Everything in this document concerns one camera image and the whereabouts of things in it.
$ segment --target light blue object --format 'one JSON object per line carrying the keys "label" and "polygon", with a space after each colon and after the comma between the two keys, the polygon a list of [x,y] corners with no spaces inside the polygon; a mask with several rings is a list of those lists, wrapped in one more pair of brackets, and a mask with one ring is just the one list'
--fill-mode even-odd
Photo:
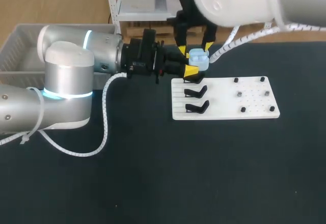
{"label": "light blue object", "polygon": [[209,66],[209,52],[202,48],[194,48],[189,52],[189,65],[198,66],[199,71],[205,71]]}

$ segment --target wooden floor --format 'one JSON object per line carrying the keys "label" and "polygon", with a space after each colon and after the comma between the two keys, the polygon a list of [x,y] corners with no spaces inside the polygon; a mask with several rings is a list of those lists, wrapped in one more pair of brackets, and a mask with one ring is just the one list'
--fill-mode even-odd
{"label": "wooden floor", "polygon": [[[0,46],[18,23],[107,23],[109,14],[107,0],[0,0]],[[244,26],[238,36],[254,30],[257,27]],[[229,31],[221,29],[218,42],[223,42]],[[276,41],[326,41],[326,33],[278,34],[259,39]],[[188,42],[200,44],[201,40],[190,37]],[[174,44],[174,40],[169,38],[166,43]]]}

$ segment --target gray plastic bin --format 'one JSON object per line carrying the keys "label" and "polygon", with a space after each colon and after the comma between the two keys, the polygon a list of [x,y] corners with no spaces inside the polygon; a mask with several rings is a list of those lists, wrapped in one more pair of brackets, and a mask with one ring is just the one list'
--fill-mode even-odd
{"label": "gray plastic bin", "polygon": [[[44,88],[44,63],[37,55],[37,39],[49,24],[19,24],[0,49],[0,82],[15,87]],[[115,34],[113,24],[60,24],[95,32]],[[93,89],[102,90],[109,74],[94,73]]]}

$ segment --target white shelf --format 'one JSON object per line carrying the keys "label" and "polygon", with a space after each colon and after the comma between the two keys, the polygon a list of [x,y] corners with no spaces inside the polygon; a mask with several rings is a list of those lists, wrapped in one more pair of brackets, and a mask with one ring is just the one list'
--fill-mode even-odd
{"label": "white shelf", "polygon": [[156,0],[155,1],[155,11],[154,12],[126,12],[123,6],[119,6],[119,21],[165,21],[168,18],[174,17],[172,14],[167,12],[167,2],[166,0]]}

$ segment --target white pegboard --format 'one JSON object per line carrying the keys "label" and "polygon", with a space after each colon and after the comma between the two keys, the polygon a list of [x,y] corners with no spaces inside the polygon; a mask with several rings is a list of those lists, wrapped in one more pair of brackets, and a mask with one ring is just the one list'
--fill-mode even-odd
{"label": "white pegboard", "polygon": [[[273,91],[267,77],[205,78],[200,84],[184,83],[183,79],[173,79],[172,113],[174,120],[243,120],[272,119],[280,116]],[[204,86],[207,92],[201,98],[186,97],[184,89],[199,92]],[[201,107],[209,100],[209,107],[204,114],[190,113],[186,104]]]}

